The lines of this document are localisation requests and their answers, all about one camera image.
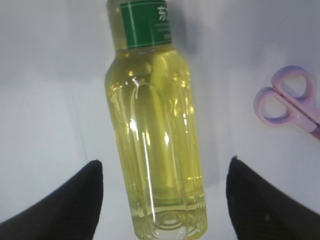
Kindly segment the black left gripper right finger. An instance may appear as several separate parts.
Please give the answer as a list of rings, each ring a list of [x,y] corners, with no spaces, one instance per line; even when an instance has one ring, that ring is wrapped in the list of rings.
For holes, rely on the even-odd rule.
[[[234,156],[226,177],[229,217],[239,240],[318,240],[320,215]]]

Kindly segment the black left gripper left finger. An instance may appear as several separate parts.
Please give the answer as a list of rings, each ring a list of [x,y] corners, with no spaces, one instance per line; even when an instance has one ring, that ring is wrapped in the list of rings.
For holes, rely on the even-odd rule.
[[[0,224],[2,240],[92,240],[104,197],[103,166],[92,160],[67,182]]]

